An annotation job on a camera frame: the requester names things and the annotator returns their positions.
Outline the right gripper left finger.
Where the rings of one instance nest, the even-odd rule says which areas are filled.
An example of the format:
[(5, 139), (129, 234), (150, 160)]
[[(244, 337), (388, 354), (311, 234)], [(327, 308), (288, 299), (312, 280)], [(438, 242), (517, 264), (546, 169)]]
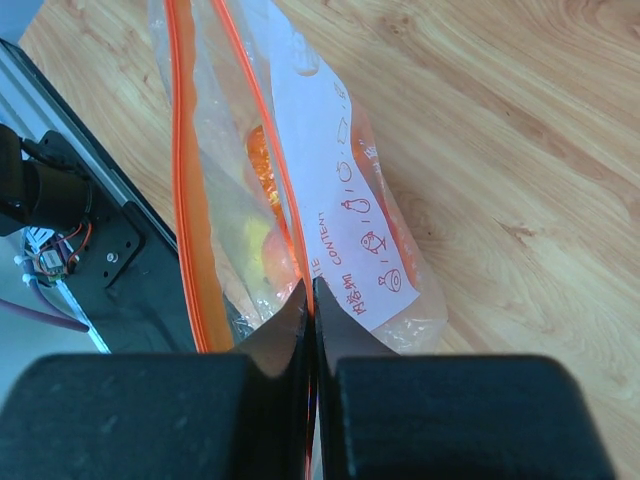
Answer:
[(226, 353), (60, 354), (1, 408), (5, 479), (304, 479), (311, 300)]

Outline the orange zip top bag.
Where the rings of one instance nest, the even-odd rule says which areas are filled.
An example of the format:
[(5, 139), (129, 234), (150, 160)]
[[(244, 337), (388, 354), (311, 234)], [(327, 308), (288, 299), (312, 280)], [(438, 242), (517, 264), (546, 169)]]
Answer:
[[(172, 107), (176, 235), (196, 348), (225, 351), (295, 288), (326, 282), (338, 304), (400, 354), (432, 351), (443, 293), (382, 175), (369, 119), (271, 1), (152, 1), (149, 30)], [(261, 125), (283, 214), (245, 181)], [(256, 217), (287, 238), (299, 272), (275, 289), (244, 265)]]

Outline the fake persimmon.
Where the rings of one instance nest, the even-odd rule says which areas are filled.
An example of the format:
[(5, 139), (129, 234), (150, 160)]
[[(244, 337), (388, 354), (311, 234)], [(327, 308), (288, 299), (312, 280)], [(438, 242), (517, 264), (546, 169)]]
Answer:
[(261, 258), (266, 278), (275, 289), (296, 286), (300, 278), (298, 267), (291, 256), (287, 238), (278, 228), (272, 229), (265, 237)]

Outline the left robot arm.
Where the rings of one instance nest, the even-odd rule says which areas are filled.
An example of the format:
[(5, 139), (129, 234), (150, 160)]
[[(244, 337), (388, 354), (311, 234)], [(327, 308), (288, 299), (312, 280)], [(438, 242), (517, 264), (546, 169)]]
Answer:
[(1, 126), (1, 235), (24, 227), (66, 232), (89, 216), (93, 193), (82, 158), (59, 133), (40, 141)]

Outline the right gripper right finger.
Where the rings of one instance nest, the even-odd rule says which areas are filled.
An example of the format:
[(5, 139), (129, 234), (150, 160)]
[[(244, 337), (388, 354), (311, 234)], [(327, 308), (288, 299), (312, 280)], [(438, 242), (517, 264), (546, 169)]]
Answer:
[(314, 283), (328, 479), (612, 479), (568, 370), (540, 355), (401, 356)]

